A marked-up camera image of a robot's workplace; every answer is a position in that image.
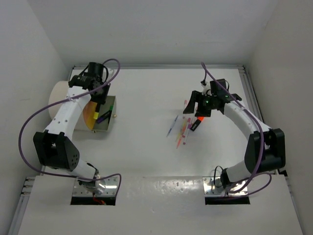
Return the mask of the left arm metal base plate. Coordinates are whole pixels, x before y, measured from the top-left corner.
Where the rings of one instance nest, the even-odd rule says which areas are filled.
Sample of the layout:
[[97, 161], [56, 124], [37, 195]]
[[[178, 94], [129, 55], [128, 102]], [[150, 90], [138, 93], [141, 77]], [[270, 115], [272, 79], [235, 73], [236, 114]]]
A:
[[72, 196], [75, 197], [109, 197], [116, 196], [118, 180], [116, 177], [94, 182], [75, 180]]

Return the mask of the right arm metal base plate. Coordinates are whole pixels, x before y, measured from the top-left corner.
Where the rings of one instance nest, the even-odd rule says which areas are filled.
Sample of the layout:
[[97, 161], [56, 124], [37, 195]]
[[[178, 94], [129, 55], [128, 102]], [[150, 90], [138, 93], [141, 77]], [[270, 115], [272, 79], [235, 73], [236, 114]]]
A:
[[202, 182], [204, 195], [208, 198], [239, 197], [248, 195], [247, 187], [237, 193], [234, 193], [234, 191], [239, 190], [246, 183], [246, 181], [234, 183], [226, 188], [223, 188], [220, 177], [218, 176], [203, 177]]

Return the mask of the purple highlighter black body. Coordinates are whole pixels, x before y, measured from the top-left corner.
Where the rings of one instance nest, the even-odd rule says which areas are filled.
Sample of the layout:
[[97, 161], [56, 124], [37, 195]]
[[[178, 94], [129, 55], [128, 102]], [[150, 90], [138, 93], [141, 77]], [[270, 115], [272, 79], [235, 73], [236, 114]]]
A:
[[97, 120], [96, 120], [96, 123], [97, 124], [100, 124], [102, 123], [103, 121], [107, 120], [107, 119], [110, 119], [111, 118], [111, 114], [112, 114], [112, 111], [107, 111], [105, 112], [103, 115], [101, 115]]

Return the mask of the yellow highlighter black body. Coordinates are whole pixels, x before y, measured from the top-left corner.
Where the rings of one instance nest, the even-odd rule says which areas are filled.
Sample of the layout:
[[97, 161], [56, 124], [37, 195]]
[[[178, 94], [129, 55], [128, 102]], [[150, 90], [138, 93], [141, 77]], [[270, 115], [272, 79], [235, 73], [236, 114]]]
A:
[[100, 104], [98, 104], [98, 103], [96, 104], [95, 111], [94, 111], [94, 115], [93, 115], [93, 118], [94, 118], [95, 120], [98, 119], [100, 106], [101, 106]]

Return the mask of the orange highlighter black body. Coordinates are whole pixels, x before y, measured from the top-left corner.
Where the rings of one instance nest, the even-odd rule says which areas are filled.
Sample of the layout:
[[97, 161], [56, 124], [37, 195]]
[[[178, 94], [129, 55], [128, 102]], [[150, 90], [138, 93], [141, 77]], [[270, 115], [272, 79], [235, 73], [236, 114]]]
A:
[[191, 127], [190, 127], [190, 130], [191, 131], [195, 131], [199, 125], [201, 124], [201, 122], [203, 121], [204, 117], [197, 117], [195, 119], [195, 121], [192, 123]]

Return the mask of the cylindrical beige drawer container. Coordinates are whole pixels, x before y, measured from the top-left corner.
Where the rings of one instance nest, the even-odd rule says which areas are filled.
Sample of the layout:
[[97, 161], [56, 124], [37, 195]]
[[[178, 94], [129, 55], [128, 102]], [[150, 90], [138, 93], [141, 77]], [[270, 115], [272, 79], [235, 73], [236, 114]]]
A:
[[[68, 82], [60, 81], [56, 83], [49, 97], [49, 104], [65, 98], [68, 91]], [[113, 118], [116, 116], [116, 97], [107, 96], [106, 103], [99, 106], [97, 119], [95, 119], [95, 111], [97, 104], [89, 101], [83, 106], [83, 111], [78, 118], [75, 125], [75, 130], [79, 131], [102, 131], [107, 132], [111, 130], [113, 125]]]

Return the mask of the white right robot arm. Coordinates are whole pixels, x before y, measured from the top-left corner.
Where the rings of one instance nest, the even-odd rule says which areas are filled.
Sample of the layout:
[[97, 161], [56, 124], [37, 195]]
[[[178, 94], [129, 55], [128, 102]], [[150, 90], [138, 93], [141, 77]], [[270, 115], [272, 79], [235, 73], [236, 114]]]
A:
[[285, 134], [280, 128], [273, 129], [260, 121], [239, 95], [229, 93], [225, 79], [201, 84], [203, 91], [192, 91], [183, 113], [207, 118], [213, 110], [218, 110], [233, 121], [247, 139], [244, 159], [222, 170], [223, 188], [286, 165]]

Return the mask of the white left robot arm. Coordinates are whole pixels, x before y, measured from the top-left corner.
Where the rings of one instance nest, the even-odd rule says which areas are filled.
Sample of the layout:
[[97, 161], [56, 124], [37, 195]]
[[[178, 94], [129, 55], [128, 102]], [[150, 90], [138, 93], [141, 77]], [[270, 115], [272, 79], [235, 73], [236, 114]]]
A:
[[98, 170], [81, 160], [72, 136], [77, 122], [88, 103], [103, 105], [110, 85], [105, 85], [108, 69], [99, 63], [90, 62], [87, 71], [75, 75], [68, 82], [66, 101], [61, 105], [51, 123], [43, 132], [33, 137], [35, 149], [42, 165], [64, 170], [86, 187], [94, 187]]

